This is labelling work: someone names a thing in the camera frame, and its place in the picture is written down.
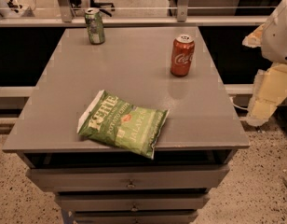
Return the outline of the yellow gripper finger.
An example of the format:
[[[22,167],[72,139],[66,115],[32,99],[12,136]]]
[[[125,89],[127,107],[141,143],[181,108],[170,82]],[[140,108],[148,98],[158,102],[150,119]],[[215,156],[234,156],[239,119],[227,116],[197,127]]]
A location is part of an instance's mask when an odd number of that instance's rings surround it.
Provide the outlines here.
[[[255,127],[262,126],[286,98],[287,64],[273,63],[267,71],[259,70],[248,105],[247,123]]]
[[[249,35],[245,36],[242,45],[249,48],[259,48],[262,46],[262,33],[264,25],[261,24]]]

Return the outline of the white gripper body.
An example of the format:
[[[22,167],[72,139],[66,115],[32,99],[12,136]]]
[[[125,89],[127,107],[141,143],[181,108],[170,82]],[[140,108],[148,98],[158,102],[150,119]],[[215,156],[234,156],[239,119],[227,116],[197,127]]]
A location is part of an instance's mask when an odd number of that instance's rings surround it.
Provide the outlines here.
[[[287,63],[287,0],[282,0],[267,18],[261,51],[273,63]]]

